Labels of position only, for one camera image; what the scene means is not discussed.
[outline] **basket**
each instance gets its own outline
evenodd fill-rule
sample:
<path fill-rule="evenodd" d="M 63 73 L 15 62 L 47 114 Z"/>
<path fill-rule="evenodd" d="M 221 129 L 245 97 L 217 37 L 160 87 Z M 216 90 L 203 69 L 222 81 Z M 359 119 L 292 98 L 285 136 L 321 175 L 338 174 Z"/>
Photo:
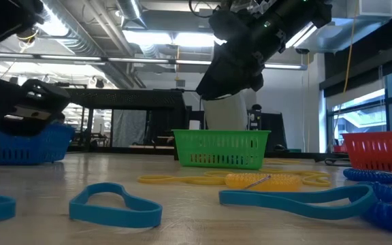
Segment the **basket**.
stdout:
<path fill-rule="evenodd" d="M 182 166 L 260 169 L 270 131 L 174 130 Z"/>
<path fill-rule="evenodd" d="M 0 132 L 0 165 L 34 165 L 65 158 L 74 129 L 48 125 L 33 137 L 11 136 Z"/>
<path fill-rule="evenodd" d="M 392 172 L 392 132 L 343 134 L 355 169 Z"/>

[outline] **green basket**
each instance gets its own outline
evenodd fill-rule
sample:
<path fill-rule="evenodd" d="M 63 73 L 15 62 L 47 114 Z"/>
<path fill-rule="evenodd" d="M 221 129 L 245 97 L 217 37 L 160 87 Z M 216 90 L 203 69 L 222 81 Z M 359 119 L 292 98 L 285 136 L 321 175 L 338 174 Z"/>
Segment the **green basket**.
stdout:
<path fill-rule="evenodd" d="M 174 130 L 182 166 L 260 169 L 270 131 Z"/>

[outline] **window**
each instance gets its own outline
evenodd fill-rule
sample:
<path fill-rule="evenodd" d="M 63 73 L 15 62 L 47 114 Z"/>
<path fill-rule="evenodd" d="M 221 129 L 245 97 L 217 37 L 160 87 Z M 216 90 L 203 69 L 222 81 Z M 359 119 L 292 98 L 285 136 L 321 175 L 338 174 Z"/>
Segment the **window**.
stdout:
<path fill-rule="evenodd" d="M 327 113 L 328 142 L 338 140 L 342 145 L 345 133 L 392 131 L 392 74 L 385 76 L 384 81 L 385 89 L 330 109 Z"/>

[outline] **black cable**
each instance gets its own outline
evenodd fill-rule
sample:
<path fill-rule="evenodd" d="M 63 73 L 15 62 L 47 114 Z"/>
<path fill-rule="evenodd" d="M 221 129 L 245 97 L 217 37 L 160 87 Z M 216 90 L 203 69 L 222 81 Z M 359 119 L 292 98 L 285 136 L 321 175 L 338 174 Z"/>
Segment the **black cable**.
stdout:
<path fill-rule="evenodd" d="M 198 13 L 196 13 L 195 10 L 193 10 L 193 6 L 191 5 L 192 2 L 193 2 L 193 0 L 189 0 L 189 8 L 190 8 L 190 11 L 191 11 L 194 15 L 196 15 L 197 17 L 200 17 L 200 18 L 209 18 L 209 17 L 211 17 L 212 14 L 210 14 L 209 16 L 201 16 L 201 15 L 199 15 Z"/>

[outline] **window frame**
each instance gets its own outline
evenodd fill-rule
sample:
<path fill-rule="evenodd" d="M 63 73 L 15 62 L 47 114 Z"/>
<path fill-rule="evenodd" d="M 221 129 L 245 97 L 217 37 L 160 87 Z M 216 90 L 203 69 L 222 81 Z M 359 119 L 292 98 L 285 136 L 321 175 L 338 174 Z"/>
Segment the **window frame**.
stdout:
<path fill-rule="evenodd" d="M 392 131 L 392 74 L 385 76 L 384 82 L 385 82 L 385 98 L 383 99 L 383 101 L 380 100 L 380 101 L 365 103 L 363 105 L 355 105 L 349 108 L 336 110 L 334 112 L 332 110 L 327 110 L 326 113 L 327 139 L 326 140 L 328 143 L 333 142 L 333 128 L 335 126 L 333 120 L 336 118 L 337 115 L 345 114 L 349 112 L 356 112 L 358 110 L 364 110 L 368 108 L 374 108 L 382 105 L 385 107 L 385 113 L 387 116 L 387 123 L 386 123 L 387 131 Z"/>

